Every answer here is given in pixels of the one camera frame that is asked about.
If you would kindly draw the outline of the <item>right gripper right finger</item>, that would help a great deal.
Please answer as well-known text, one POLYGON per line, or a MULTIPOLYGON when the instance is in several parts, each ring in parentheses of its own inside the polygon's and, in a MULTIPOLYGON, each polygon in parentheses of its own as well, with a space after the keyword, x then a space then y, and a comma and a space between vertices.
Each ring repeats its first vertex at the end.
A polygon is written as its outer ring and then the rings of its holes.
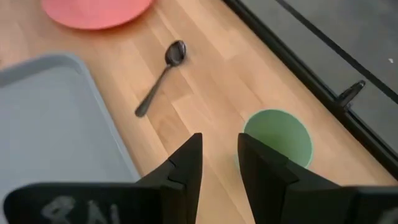
POLYGON ((398 187, 340 186, 245 133, 238 158, 256 224, 398 224, 398 187))

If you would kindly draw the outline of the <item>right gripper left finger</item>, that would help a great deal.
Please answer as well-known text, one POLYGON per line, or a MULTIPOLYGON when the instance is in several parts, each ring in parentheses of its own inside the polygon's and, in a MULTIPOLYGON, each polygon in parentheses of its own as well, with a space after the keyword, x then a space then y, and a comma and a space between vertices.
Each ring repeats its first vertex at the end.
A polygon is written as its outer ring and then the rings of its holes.
POLYGON ((203 136, 193 134, 135 183, 42 182, 8 193, 8 224, 195 224, 203 136))

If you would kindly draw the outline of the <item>green plastic cup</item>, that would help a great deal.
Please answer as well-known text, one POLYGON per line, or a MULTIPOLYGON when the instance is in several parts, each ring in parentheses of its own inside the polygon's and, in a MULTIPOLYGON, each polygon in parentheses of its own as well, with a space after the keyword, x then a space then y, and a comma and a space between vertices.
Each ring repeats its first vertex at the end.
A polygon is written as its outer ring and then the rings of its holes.
POLYGON ((287 161, 307 169, 313 159, 313 141, 305 125, 294 115, 277 109, 260 110, 250 116, 243 133, 263 144, 261 158, 272 165, 287 161))

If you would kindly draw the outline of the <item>black spoon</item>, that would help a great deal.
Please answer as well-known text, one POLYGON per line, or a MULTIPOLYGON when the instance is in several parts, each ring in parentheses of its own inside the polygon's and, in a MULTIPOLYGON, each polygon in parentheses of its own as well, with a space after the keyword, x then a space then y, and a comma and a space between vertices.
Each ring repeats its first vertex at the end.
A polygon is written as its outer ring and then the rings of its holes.
POLYGON ((141 101, 139 106, 136 108, 134 114, 141 118, 149 110, 150 104, 152 103, 152 100, 155 97, 155 94, 157 93, 160 84, 162 83, 162 80, 164 79, 166 73, 173 67, 177 67, 180 64, 182 64, 185 60, 187 54, 187 46, 184 41, 182 40, 176 40, 175 42, 171 43, 168 47, 168 49, 165 52, 165 68, 163 69, 161 75, 159 78, 156 80, 152 88, 149 90, 148 94, 146 94, 146 97, 141 101))

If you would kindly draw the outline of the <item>pink round plate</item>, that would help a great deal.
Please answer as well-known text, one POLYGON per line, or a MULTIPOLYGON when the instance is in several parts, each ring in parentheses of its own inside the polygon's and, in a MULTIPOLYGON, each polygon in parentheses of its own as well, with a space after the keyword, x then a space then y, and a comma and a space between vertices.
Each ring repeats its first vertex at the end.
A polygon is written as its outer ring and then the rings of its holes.
POLYGON ((53 21, 73 29, 100 30, 125 24, 143 14, 155 0, 41 0, 53 21))

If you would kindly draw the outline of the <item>grey plastic tray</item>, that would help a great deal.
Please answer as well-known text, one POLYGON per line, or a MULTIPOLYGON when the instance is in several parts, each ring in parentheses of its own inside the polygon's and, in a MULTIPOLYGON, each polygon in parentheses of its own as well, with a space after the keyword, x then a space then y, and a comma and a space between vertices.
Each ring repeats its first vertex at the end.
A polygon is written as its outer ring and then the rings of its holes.
POLYGON ((47 54, 0 70, 0 224, 13 190, 140 175, 85 63, 47 54))

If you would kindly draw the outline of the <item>black clamp lever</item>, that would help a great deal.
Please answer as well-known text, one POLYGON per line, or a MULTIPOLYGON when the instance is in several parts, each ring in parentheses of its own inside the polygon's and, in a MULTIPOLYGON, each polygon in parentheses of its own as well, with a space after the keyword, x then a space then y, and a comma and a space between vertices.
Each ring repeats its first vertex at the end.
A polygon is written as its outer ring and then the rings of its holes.
POLYGON ((351 107, 351 101, 359 94, 359 92, 364 88, 366 82, 360 80, 345 91, 343 91, 335 100, 335 103, 344 110, 348 110, 351 107))

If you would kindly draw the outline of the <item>black aluminium table frame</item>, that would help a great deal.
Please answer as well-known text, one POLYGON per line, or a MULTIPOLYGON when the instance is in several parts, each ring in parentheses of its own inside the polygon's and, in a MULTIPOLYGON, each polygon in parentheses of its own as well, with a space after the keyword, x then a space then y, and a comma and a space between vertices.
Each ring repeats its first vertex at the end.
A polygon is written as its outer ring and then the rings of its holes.
POLYGON ((398 180, 398 0, 223 1, 398 180))

